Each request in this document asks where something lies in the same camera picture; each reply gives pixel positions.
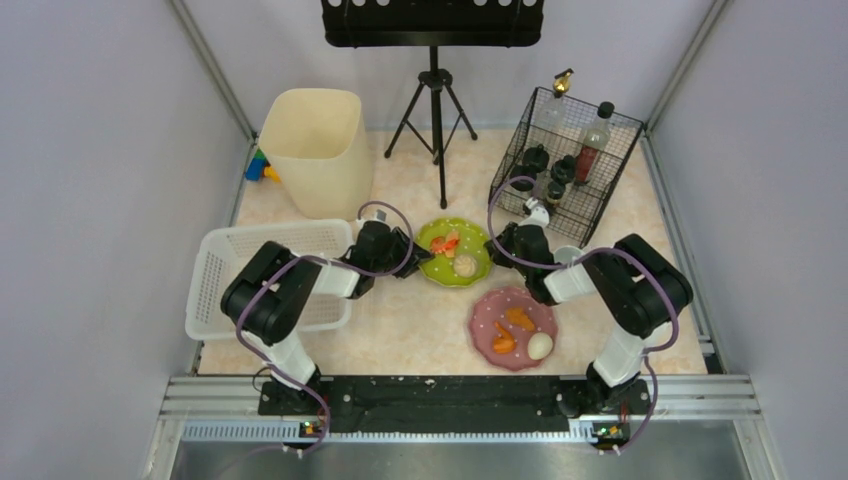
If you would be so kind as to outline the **green polka dot plate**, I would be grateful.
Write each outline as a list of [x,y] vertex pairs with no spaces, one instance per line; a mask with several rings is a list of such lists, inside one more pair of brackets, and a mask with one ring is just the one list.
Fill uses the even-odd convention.
[[[433,238],[444,236],[451,230],[458,230],[461,234],[457,255],[471,254],[478,262],[478,271],[472,278],[460,278],[456,276],[452,269],[453,259],[448,259],[442,255],[434,255],[429,250],[429,245]],[[492,268],[493,263],[484,247],[484,244],[488,240],[490,240],[488,234],[478,224],[465,218],[442,217],[432,220],[422,226],[415,237],[416,244],[424,247],[428,253],[434,256],[433,260],[420,267],[420,271],[425,278],[443,287],[470,287],[485,279]]]

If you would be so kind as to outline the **pink polka dot plate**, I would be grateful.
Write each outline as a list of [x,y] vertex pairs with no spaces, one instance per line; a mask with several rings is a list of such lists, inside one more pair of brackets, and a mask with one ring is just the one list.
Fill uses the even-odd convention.
[[[511,325],[505,318],[509,308],[521,307],[535,323],[537,329],[528,332]],[[499,322],[516,340],[513,352],[499,355],[492,351],[492,340],[496,335],[494,323]],[[532,298],[523,288],[509,286],[492,289],[472,305],[467,321],[473,349],[490,365],[510,372],[521,372],[541,366],[556,348],[559,325],[554,310]],[[536,332],[545,332],[554,340],[552,352],[541,361],[533,361],[527,355],[527,342]]]

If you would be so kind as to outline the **black-lid jar white beads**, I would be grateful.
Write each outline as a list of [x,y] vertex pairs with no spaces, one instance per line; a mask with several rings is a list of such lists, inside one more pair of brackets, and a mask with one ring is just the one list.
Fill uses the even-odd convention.
[[538,171],[532,166],[515,165],[509,174],[509,189],[519,193],[532,192],[538,176]]

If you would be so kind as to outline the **small pepper shaker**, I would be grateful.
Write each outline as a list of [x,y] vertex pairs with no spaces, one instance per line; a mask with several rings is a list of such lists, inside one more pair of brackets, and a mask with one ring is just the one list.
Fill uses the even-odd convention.
[[565,192],[565,184],[559,183],[557,181],[550,181],[547,184],[545,190],[544,205],[551,216],[556,213],[563,197],[565,196]]

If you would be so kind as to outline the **shiny black-lid spice jar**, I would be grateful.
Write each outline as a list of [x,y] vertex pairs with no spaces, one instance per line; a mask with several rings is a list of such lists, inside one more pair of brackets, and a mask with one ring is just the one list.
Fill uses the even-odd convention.
[[556,161],[550,169],[550,178],[553,182],[561,185],[571,183],[576,175],[577,159],[572,155],[565,155]]

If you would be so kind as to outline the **black-lid clear jar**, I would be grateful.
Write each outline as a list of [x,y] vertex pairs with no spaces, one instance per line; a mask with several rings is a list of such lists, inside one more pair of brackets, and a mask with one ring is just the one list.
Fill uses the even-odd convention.
[[539,143],[523,153],[521,164],[527,172],[539,174],[547,169],[549,161],[550,154],[546,147]]

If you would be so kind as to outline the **tall sauce bottle black cap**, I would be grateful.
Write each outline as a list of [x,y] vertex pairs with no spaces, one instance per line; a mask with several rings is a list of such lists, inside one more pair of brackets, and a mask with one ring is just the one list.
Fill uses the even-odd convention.
[[602,102],[596,111],[595,119],[584,129],[582,147],[576,157],[575,184],[589,183],[592,168],[610,138],[610,119],[615,111],[612,102]]

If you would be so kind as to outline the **glass bottle gold stopper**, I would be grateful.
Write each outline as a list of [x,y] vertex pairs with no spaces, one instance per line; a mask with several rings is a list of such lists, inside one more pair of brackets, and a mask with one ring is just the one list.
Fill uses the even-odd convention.
[[572,68],[554,76],[551,97],[540,108],[537,125],[549,131],[556,131],[565,115],[565,97],[571,87]]

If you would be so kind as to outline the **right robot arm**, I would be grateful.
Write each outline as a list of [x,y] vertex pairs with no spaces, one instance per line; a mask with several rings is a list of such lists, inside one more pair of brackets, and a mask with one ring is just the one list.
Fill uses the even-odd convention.
[[569,418],[649,408],[643,362],[676,342],[678,316],[693,300],[686,277],[638,234],[587,253],[552,252],[542,227],[509,223],[485,248],[492,261],[519,272],[547,306],[597,294],[615,326],[585,377],[567,385],[558,403]]

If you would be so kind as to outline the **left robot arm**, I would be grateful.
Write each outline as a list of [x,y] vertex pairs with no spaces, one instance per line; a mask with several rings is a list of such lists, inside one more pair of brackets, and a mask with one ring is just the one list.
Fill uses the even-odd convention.
[[357,300],[380,276],[405,279],[434,255],[399,227],[365,221],[352,245],[336,258],[298,255],[265,242],[225,290],[220,310],[240,343],[271,373],[263,385],[262,415],[323,413],[320,369],[306,353],[297,328],[310,299]]

